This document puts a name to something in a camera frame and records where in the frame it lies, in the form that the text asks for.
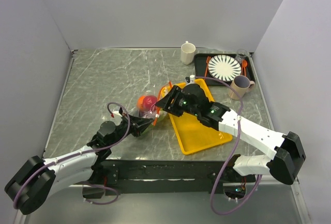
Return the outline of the red toy apple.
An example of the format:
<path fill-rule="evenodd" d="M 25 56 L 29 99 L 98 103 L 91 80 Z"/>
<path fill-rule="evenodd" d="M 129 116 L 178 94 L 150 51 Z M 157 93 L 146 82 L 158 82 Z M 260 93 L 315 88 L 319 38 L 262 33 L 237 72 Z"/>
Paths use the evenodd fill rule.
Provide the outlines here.
<path fill-rule="evenodd" d="M 145 96 L 142 101 L 142 107 L 144 110 L 150 110 L 157 101 L 157 97 L 154 95 Z"/>

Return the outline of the orange toy tangerine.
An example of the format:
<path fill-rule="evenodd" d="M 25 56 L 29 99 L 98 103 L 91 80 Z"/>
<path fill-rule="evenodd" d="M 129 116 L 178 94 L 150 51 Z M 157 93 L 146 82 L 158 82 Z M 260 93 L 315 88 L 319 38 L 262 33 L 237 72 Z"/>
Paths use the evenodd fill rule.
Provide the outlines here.
<path fill-rule="evenodd" d="M 143 109 L 143 100 L 144 100 L 145 96 L 141 96 L 138 101 L 137 101 L 137 108 L 138 109 Z"/>

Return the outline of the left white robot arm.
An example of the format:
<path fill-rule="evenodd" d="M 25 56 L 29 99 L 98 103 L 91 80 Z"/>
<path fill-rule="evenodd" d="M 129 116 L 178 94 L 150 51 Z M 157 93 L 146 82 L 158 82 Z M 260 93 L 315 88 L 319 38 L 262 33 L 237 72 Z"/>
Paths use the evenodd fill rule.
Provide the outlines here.
<path fill-rule="evenodd" d="M 132 115 L 121 116 L 116 125 L 103 122 L 82 148 L 59 157 L 28 159 L 5 186 L 5 193 L 13 201 L 13 207 L 24 215 L 40 208 L 54 193 L 75 183 L 97 183 L 102 179 L 101 162 L 111 155 L 111 147 L 128 135 L 140 136 L 154 120 Z"/>

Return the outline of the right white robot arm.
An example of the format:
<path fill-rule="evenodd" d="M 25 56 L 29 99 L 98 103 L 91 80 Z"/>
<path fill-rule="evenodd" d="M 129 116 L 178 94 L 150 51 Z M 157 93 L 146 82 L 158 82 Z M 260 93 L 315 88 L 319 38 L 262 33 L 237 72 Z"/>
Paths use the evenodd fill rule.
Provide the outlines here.
<path fill-rule="evenodd" d="M 246 175 L 271 175 L 277 181 L 292 185 L 306 159 L 300 137 L 264 128 L 236 113 L 229 107 L 210 101 L 196 83 L 184 88 L 174 86 L 156 106 L 175 115 L 194 115 L 204 126 L 240 138 L 262 155 L 231 157 L 227 178 L 238 182 Z"/>

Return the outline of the green toy starfruit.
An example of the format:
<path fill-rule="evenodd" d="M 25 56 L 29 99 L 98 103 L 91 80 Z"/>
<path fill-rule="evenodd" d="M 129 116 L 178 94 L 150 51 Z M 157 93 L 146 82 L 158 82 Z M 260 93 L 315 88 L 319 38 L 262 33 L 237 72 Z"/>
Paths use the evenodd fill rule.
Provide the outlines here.
<path fill-rule="evenodd" d="M 152 121 L 152 123 L 147 127 L 147 129 L 144 131 L 144 133 L 146 133 L 146 132 L 152 130 L 155 126 L 158 125 L 158 123 L 160 123 L 161 121 L 163 121 L 167 115 L 168 115 L 167 112 L 162 111 L 162 110 L 160 110 L 160 112 L 157 112 L 157 111 L 155 111 L 155 112 L 153 112 L 153 113 L 149 113 L 149 112 L 148 112 L 148 115 L 146 115 L 146 117 L 148 117 L 148 118 L 152 118 L 153 121 Z"/>

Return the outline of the clear zip top bag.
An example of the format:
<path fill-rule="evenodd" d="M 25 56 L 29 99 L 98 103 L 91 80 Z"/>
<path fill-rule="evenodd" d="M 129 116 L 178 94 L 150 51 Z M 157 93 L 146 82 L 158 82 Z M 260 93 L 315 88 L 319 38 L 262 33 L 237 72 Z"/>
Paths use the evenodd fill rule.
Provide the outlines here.
<path fill-rule="evenodd" d="M 148 96 L 148 95 L 154 95 L 154 96 L 156 96 L 157 97 L 157 100 L 160 100 L 160 99 L 162 99 L 163 98 L 163 96 L 162 96 L 162 94 L 167 94 L 169 91 L 170 91 L 170 89 L 172 88 L 172 83 L 171 83 L 171 81 L 169 81 L 166 85 L 164 85 L 164 86 L 162 86 L 158 91 L 156 91 L 154 88 L 152 89 L 152 90 L 146 90 L 146 91 L 144 91 L 140 96 L 139 96 L 139 98 L 141 97 L 141 96 Z M 139 111 L 140 109 L 138 109 L 137 108 L 137 104 L 136 104 L 136 110 L 134 111 L 134 116 L 137 116 L 137 117 L 139 117 L 138 116 L 138 111 Z M 155 111 L 157 111 L 157 112 L 160 112 L 160 108 L 158 108 L 158 107 L 156 107 L 155 105 L 150 109 L 150 110 L 144 110 L 144 109 L 141 109 L 140 111 L 145 111 L 146 113 L 147 113 L 147 115 L 148 115 L 148 112 L 149 113 L 153 113 L 153 112 L 155 112 Z"/>

